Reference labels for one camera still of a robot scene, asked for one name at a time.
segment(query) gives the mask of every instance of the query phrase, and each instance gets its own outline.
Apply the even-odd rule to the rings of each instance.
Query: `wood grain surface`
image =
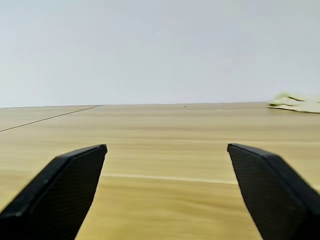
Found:
[[[54,156],[107,144],[77,239],[261,239],[227,144],[277,153],[320,188],[319,118],[265,103],[120,105],[10,129],[0,132],[0,208]]]
[[[35,106],[0,108],[0,131],[16,128],[48,118],[92,108],[93,105],[82,106]]]

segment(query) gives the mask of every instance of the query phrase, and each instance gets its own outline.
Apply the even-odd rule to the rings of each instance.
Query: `crumpled cloth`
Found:
[[[303,96],[292,93],[281,93],[268,103],[269,108],[286,109],[297,112],[320,114],[320,95]]]

